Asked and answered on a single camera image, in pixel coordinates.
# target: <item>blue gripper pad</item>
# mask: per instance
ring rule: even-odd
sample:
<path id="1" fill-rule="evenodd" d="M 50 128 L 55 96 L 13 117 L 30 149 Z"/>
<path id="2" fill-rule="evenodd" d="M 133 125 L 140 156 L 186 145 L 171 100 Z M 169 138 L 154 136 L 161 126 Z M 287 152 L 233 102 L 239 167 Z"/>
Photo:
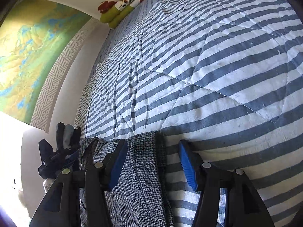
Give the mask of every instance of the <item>blue gripper pad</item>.
<path id="1" fill-rule="evenodd" d="M 192 152 L 186 140 L 179 142 L 179 157 L 188 185 L 197 191 L 198 183 L 195 170 L 203 163 L 202 158 L 199 154 Z"/>
<path id="2" fill-rule="evenodd" d="M 127 149 L 128 149 L 127 142 L 125 140 L 121 140 L 118 143 L 113 156 L 111 157 L 111 160 L 114 159 L 115 161 L 114 164 L 112 165 L 110 172 L 110 182 L 108 185 L 108 191 L 111 191 L 113 187 L 115 187 L 118 183 L 122 171 L 122 167 L 124 165 L 127 156 Z"/>

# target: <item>colorful topographic map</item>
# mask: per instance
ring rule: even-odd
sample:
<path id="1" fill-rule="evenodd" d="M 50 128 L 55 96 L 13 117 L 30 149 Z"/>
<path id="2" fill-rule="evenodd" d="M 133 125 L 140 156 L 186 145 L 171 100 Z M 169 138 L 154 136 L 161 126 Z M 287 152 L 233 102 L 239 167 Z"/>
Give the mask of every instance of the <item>colorful topographic map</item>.
<path id="1" fill-rule="evenodd" d="M 91 17 L 47 0 L 23 0 L 0 27 L 0 111 L 30 123 L 46 77 Z"/>

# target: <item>blue and white striped fabric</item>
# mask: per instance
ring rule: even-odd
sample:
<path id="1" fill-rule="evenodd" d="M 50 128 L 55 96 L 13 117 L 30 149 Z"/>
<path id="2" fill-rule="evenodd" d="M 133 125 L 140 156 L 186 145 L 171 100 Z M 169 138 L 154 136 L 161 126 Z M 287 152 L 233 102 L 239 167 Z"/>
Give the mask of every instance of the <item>blue and white striped fabric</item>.
<path id="1" fill-rule="evenodd" d="M 302 53 L 286 0 L 146 0 L 110 32 L 75 124 L 105 140 L 165 133 L 178 227 L 191 225 L 199 199 L 180 139 L 221 169 L 243 168 L 282 227 L 303 201 Z"/>

